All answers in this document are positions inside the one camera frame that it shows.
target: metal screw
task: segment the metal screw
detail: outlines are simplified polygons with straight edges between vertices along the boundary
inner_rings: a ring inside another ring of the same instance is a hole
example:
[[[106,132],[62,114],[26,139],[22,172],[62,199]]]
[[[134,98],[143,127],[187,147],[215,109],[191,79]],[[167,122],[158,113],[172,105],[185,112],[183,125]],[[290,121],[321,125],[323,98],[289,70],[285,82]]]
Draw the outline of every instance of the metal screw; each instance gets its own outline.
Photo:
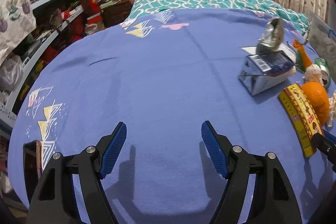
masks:
[[[267,154],[267,156],[270,158],[270,159],[275,159],[276,158],[276,155],[273,153],[273,152],[269,152]]]
[[[53,156],[52,156],[52,158],[54,159],[54,160],[58,160],[59,158],[61,157],[61,153],[55,153],[55,154],[53,154]]]
[[[242,151],[242,148],[241,148],[240,146],[238,146],[238,145],[235,145],[235,146],[232,148],[232,150],[233,150],[234,152],[236,152],[236,153],[240,153],[240,152]]]
[[[86,149],[86,152],[88,153],[93,153],[96,151],[96,148],[94,146],[89,146],[87,149]]]

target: blue tablecloth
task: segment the blue tablecloth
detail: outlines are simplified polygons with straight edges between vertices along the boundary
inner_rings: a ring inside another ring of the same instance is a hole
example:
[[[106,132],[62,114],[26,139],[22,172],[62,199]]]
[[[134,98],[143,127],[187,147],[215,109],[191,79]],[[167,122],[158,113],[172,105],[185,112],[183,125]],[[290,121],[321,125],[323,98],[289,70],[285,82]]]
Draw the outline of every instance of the blue tablecloth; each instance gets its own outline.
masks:
[[[201,124],[209,120],[233,145],[253,154],[277,154],[307,222],[335,176],[319,151],[304,159],[277,99],[284,87],[302,84],[302,75],[254,97],[237,78],[247,55],[240,47],[257,44],[269,17],[249,10],[173,10],[68,47],[42,71],[17,116],[8,172],[20,199],[29,205],[25,143],[43,138],[46,165],[53,152],[79,153],[123,121],[125,145],[102,181],[119,223],[209,223],[226,184],[201,138]],[[285,25],[285,41],[299,37]],[[317,56],[309,45],[306,51]],[[332,83],[329,95],[334,90]],[[81,218],[89,222],[78,176],[74,185]],[[241,222],[252,194],[253,177]]]

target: yellow snack box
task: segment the yellow snack box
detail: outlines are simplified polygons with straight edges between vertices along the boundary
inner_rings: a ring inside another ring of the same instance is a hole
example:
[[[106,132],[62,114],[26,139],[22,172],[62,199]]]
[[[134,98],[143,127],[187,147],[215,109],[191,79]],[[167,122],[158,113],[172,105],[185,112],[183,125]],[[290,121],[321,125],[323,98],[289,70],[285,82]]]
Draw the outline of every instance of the yellow snack box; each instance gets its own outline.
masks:
[[[314,109],[297,84],[284,88],[278,99],[291,119],[304,156],[310,157],[316,152],[316,148],[311,145],[311,138],[316,133],[324,135]]]

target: crumpled paper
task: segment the crumpled paper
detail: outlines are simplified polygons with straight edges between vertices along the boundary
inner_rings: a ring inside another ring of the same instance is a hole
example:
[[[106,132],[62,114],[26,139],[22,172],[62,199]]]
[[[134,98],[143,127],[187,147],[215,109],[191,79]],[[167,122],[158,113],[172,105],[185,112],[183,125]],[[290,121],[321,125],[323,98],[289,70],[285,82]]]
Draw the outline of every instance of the crumpled paper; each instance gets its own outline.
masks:
[[[329,98],[329,116],[327,120],[327,127],[332,127],[334,119],[336,118],[336,90],[331,98]]]
[[[321,69],[318,65],[310,65],[304,74],[306,82],[317,82],[323,85]]]

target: cardboard box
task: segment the cardboard box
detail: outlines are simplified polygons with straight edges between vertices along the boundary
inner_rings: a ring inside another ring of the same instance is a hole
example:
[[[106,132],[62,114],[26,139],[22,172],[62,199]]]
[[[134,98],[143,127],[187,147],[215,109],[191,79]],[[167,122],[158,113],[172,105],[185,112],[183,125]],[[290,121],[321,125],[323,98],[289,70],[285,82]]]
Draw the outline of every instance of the cardboard box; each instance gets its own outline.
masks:
[[[238,79],[251,95],[267,90],[292,75],[294,63],[283,51],[246,56]]]
[[[304,156],[313,155],[316,152],[316,148],[311,145],[311,138],[316,133],[323,136],[324,133],[306,95],[297,84],[294,84],[284,88],[278,99],[294,126]]]

